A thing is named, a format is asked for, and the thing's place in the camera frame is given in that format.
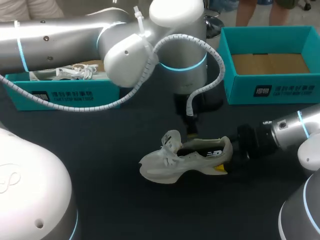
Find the white coiled cable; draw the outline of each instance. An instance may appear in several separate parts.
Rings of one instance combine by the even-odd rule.
[[[0,82],[7,85],[9,88],[13,89],[14,91],[18,92],[19,94],[23,95],[24,97],[26,97],[28,99],[30,99],[38,104],[44,105],[48,108],[52,108],[52,109],[56,109],[56,110],[62,110],[62,111],[66,111],[66,112],[98,112],[98,111],[103,111],[103,110],[107,110],[107,109],[112,109],[112,108],[119,106],[120,104],[123,104],[124,102],[128,101],[129,99],[131,99],[136,94],[136,92],[140,89],[142,84],[150,78],[151,74],[153,73],[153,71],[156,67],[155,56],[157,55],[159,49],[168,42],[178,41],[178,40],[189,41],[189,42],[192,42],[192,43],[198,45],[199,47],[205,49],[217,61],[218,65],[219,65],[219,70],[220,70],[220,73],[219,73],[218,77],[216,78],[216,80],[214,80],[210,84],[194,91],[189,96],[189,98],[187,100],[187,104],[186,104],[186,115],[193,116],[194,111],[193,111],[193,107],[192,107],[192,101],[195,98],[195,96],[197,96],[201,93],[204,93],[210,89],[213,89],[215,86],[217,86],[223,80],[223,78],[225,76],[226,69],[225,69],[224,61],[222,60],[221,56],[216,52],[216,50],[214,50],[205,41],[198,39],[196,37],[190,36],[190,35],[186,35],[186,34],[172,34],[172,35],[169,35],[169,36],[163,38],[162,40],[160,40],[155,45],[155,47],[152,51],[153,54],[151,56],[149,56],[147,63],[144,67],[142,76],[140,77],[140,80],[134,86],[134,88],[126,96],[120,98],[119,100],[117,100],[115,102],[112,102],[112,103],[109,103],[106,105],[94,106],[94,107],[63,106],[63,105],[55,104],[52,102],[48,102],[46,100],[43,100],[39,97],[36,97],[36,96],[28,93],[27,91],[25,91],[22,88],[20,88],[19,86],[15,85],[11,81],[9,81],[5,77],[3,77],[2,75],[0,75]]]

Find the black table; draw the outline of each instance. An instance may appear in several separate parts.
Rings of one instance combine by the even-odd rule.
[[[214,79],[217,66],[209,64]],[[175,114],[160,69],[120,109],[95,113],[18,112],[0,88],[0,121],[13,133],[55,153],[67,167],[76,195],[83,240],[278,240],[284,201],[306,180],[297,152],[249,162],[228,176],[187,172],[173,185],[140,176],[140,159],[161,146],[161,137],[186,129]],[[223,85],[210,91],[225,98]],[[224,106],[203,113],[199,137],[233,134],[306,105]]]

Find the teal shoe box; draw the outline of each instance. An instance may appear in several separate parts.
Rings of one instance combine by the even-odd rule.
[[[28,72],[8,74],[5,77],[30,94],[68,107],[96,107],[119,99],[119,87],[108,79],[30,81]],[[7,86],[5,89],[18,111],[53,110],[27,99]]]
[[[320,37],[312,26],[224,27],[218,53],[231,105],[320,103]],[[232,58],[240,54],[301,54],[309,73],[240,75]]]

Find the open shoe box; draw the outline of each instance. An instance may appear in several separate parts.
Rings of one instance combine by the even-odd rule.
[[[224,27],[218,48],[228,103],[320,103],[320,37],[312,26]]]
[[[82,62],[86,65],[98,64],[98,72],[104,72],[100,60]],[[41,80],[30,81],[29,72],[8,74],[9,81],[43,100],[75,108],[88,108],[106,105],[119,99],[120,88],[109,79],[103,80]],[[53,110],[40,105],[4,86],[18,111]]]

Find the white sneaker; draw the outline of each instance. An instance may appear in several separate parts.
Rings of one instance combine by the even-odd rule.
[[[193,139],[181,143],[177,130],[168,131],[162,138],[162,148],[146,155],[139,162],[141,175],[155,183],[174,184],[183,173],[197,170],[206,175],[225,175],[216,168],[229,162],[233,147],[228,137]]]

